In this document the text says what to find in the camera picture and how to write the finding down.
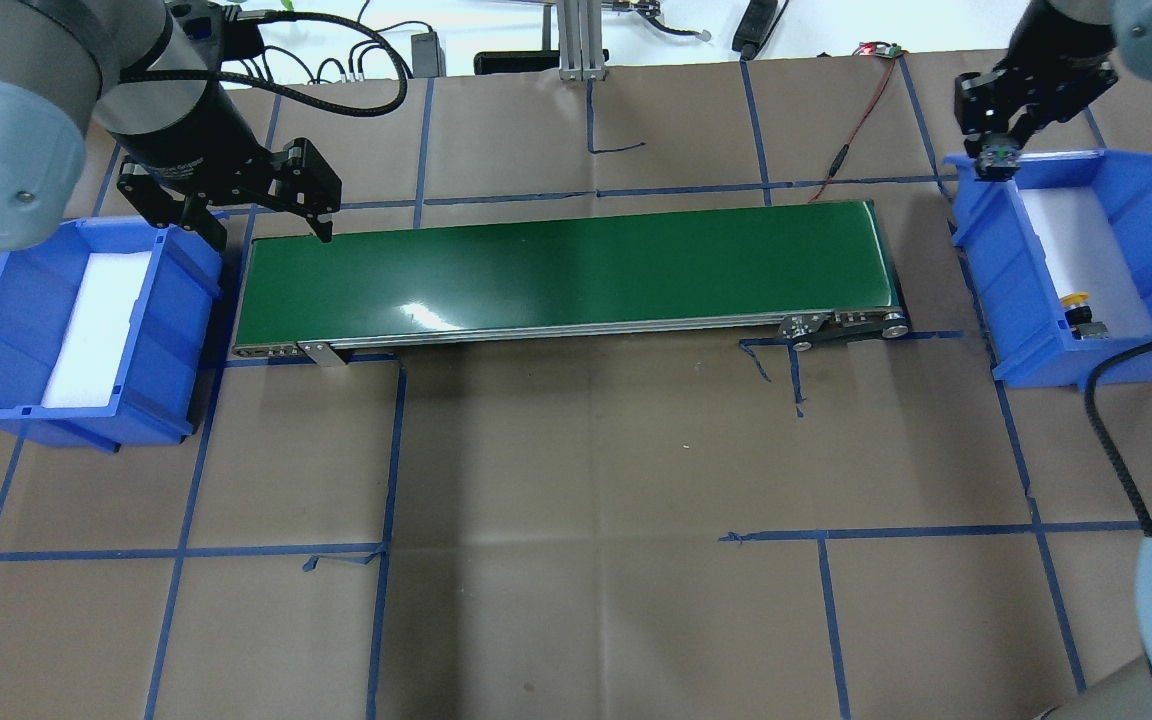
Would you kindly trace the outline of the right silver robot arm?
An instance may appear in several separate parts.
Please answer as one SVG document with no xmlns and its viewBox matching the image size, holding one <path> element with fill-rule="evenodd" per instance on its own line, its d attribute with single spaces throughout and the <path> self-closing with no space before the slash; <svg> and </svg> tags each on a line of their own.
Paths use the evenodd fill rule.
<svg viewBox="0 0 1152 720">
<path fill-rule="evenodd" d="M 1076 386 L 1143 536 L 1135 564 L 1142 651 L 1047 719 L 1152 719 L 1152 507 L 1106 427 L 1102 382 L 1152 381 L 1152 154 L 1025 152 L 1036 132 L 1117 82 L 1112 55 L 1152 82 L 1152 1 L 1032 1 L 1005 58 L 954 81 L 964 154 L 954 243 L 1016 387 Z"/>
</svg>

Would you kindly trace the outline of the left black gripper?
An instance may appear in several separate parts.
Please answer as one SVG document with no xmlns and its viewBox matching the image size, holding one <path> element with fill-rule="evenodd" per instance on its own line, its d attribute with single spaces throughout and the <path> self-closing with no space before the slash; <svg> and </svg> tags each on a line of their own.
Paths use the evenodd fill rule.
<svg viewBox="0 0 1152 720">
<path fill-rule="evenodd" d="M 333 241 L 338 172 L 308 138 L 271 154 L 207 70 L 127 74 L 106 94 L 106 128 L 126 154 L 116 190 L 152 227 L 177 225 L 223 252 L 228 233 L 207 202 L 262 200 Z"/>
</svg>

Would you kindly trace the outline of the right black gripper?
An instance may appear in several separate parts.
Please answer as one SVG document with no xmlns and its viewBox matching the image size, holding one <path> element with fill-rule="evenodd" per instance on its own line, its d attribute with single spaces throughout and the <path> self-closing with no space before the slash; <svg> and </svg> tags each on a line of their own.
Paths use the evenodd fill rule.
<svg viewBox="0 0 1152 720">
<path fill-rule="evenodd" d="M 973 159 L 983 143 L 1001 142 L 1002 172 L 1015 176 L 1021 151 L 1038 132 L 1068 122 L 1116 85 L 1108 59 L 1115 46 L 1107 24 L 1021 20 L 998 71 L 954 79 L 954 118 L 967 156 Z"/>
</svg>

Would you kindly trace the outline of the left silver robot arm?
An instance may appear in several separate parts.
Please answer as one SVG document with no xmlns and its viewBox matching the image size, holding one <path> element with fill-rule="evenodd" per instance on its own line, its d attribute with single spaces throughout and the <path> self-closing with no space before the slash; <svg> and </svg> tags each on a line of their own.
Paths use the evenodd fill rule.
<svg viewBox="0 0 1152 720">
<path fill-rule="evenodd" d="M 342 182 L 314 145 L 257 141 L 223 90 L 259 50 L 259 13 L 215 1 L 0 1 L 0 252 L 59 227 L 100 126 L 143 223 L 223 249 L 215 209 L 255 204 L 333 237 Z"/>
</svg>

